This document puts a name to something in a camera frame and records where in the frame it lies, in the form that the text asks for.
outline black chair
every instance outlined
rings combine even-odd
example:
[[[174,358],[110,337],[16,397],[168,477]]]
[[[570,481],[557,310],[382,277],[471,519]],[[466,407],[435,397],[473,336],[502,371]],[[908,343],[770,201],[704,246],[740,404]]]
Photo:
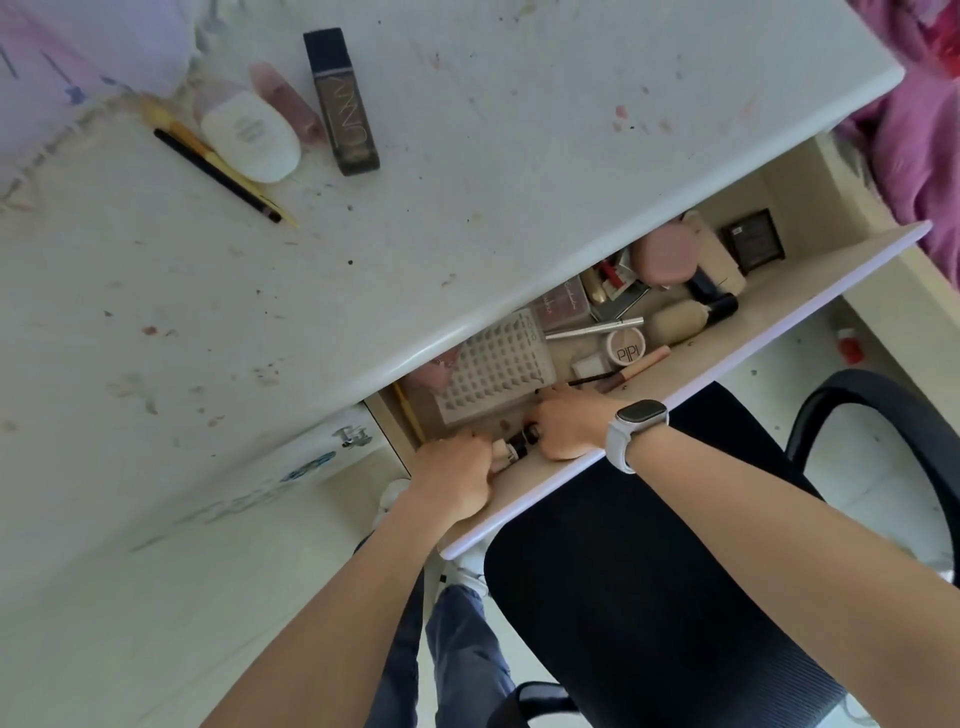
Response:
[[[786,452],[719,384],[678,407],[671,424],[820,497],[804,466],[827,416],[848,403],[900,432],[960,553],[960,438],[886,377],[831,376],[804,403]],[[485,572],[507,620],[561,683],[521,685],[489,728],[571,711],[595,728],[805,728],[845,694],[645,483],[606,460],[505,525]]]

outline white desk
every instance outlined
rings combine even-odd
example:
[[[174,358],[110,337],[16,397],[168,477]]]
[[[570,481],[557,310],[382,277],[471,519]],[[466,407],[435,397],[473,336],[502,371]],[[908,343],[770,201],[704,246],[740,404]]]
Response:
[[[275,195],[301,230],[122,110],[38,170],[36,211],[0,218],[0,554],[31,549],[27,572],[363,399],[900,78],[836,0],[325,5],[259,43],[243,26],[276,19],[238,15],[213,57],[242,78],[269,50],[313,104],[299,33],[343,26],[383,167],[346,179],[311,152]]]

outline hand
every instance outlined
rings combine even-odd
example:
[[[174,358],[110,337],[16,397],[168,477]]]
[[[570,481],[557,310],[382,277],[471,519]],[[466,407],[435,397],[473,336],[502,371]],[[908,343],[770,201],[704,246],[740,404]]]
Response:
[[[455,437],[426,443],[417,450],[408,492],[440,519],[446,530],[487,504],[492,461],[490,438],[462,429]]]
[[[550,460],[572,460],[603,449],[607,425],[624,405],[595,389],[573,389],[565,383],[541,389],[540,399],[524,419],[540,426],[540,452]]]

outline watch face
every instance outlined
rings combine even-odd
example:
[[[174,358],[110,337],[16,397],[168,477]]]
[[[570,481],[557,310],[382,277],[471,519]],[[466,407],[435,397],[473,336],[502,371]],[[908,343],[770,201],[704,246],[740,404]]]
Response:
[[[663,417],[666,414],[666,407],[662,402],[656,400],[641,400],[628,404],[626,407],[616,413],[617,419],[630,425],[642,425],[650,420]]]

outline compact powder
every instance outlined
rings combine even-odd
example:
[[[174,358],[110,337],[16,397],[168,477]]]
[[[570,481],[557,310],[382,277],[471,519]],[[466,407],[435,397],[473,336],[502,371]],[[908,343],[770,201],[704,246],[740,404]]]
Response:
[[[647,350],[647,342],[639,328],[622,328],[607,337],[607,356],[621,367],[633,364]]]

